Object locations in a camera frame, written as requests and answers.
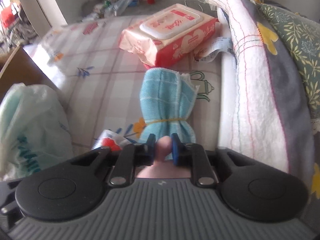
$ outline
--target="green leaf-patterned fabric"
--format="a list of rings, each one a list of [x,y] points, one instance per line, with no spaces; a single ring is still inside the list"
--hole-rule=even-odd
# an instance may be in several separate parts
[[[311,119],[320,118],[320,24],[280,7],[257,4],[299,69]]]

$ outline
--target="white plastic bag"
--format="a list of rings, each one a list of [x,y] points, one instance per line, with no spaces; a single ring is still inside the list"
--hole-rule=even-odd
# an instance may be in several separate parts
[[[14,84],[0,105],[0,179],[25,177],[72,157],[56,92],[45,85]]]

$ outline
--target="yellow rubber band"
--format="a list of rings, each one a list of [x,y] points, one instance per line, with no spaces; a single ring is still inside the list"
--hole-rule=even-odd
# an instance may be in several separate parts
[[[155,120],[152,122],[148,122],[147,125],[152,124],[152,123],[157,123],[157,122],[174,122],[174,121],[185,121],[186,119],[184,118],[171,118],[171,119],[159,119]]]

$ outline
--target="blue cloth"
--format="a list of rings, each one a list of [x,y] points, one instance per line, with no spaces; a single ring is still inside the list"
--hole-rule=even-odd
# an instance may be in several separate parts
[[[147,124],[140,142],[145,143],[150,133],[156,135],[156,140],[177,133],[181,142],[195,143],[195,133],[186,121],[148,123],[160,119],[186,120],[195,104],[197,91],[189,74],[180,75],[179,72],[165,68],[148,70],[140,92],[142,115]]]

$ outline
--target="white lace trim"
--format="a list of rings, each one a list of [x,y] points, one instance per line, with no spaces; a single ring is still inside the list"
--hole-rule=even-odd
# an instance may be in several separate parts
[[[312,119],[312,133],[315,135],[317,132],[320,132],[320,118],[319,119]]]

